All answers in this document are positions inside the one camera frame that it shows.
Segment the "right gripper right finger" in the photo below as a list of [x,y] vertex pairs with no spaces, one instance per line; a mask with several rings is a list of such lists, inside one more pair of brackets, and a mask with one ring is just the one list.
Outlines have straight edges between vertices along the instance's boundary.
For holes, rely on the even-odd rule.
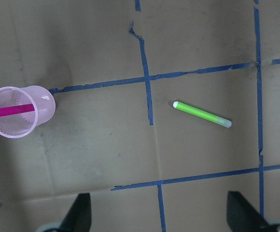
[[226,220],[232,232],[272,231],[267,221],[239,191],[227,194]]

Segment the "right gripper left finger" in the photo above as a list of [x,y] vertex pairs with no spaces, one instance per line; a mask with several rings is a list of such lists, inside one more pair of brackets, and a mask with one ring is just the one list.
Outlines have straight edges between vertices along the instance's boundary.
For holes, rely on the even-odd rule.
[[80,193],[59,226],[63,232],[89,232],[92,224],[90,193]]

